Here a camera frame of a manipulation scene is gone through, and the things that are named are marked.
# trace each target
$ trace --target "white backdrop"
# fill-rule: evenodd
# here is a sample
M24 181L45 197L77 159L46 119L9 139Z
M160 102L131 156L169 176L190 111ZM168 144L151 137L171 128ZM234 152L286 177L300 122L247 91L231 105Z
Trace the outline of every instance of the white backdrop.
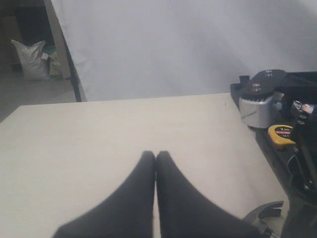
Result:
M88 101L228 92L317 70L316 0L52 0Z

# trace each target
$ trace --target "yellow tape measure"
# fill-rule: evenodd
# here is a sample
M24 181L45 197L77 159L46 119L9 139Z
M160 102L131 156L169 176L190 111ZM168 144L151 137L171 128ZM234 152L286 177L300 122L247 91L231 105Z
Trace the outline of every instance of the yellow tape measure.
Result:
M272 125L268 129L268 135L278 150L282 150L287 144L295 144L289 139L293 127L290 125Z

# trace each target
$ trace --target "white table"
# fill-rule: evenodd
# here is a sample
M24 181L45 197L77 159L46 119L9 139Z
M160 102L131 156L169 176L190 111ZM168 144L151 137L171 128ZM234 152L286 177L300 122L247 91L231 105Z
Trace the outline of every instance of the white table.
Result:
M22 106L0 123L0 237L50 238L110 195L143 150L168 150L237 217L287 201L229 94ZM157 205L154 224L159 237Z

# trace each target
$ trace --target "black pole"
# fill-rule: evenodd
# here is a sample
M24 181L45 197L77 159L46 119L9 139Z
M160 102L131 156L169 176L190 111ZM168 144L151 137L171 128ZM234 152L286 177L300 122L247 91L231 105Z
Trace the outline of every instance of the black pole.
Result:
M77 102L81 102L81 96L80 96L80 91L79 91L79 86L78 86L78 78L76 76L76 72L75 72L75 66L74 66L74 62L73 59L71 57L71 54L69 52L69 48L68 45L66 43L65 37L64 38L64 44L65 44L65 48L66 48L66 55L67 55L67 59L68 59L68 65L69 65L69 71L70 71L70 82L71 85L73 86L74 89L74 93L75 93L75 98Z

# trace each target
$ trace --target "tape measure label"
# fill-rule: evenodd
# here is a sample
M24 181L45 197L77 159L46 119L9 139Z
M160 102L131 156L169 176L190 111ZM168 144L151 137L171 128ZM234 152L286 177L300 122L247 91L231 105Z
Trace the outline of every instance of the tape measure label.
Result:
M275 133L282 138L289 139L291 128L285 127L285 126L279 126L275 128Z

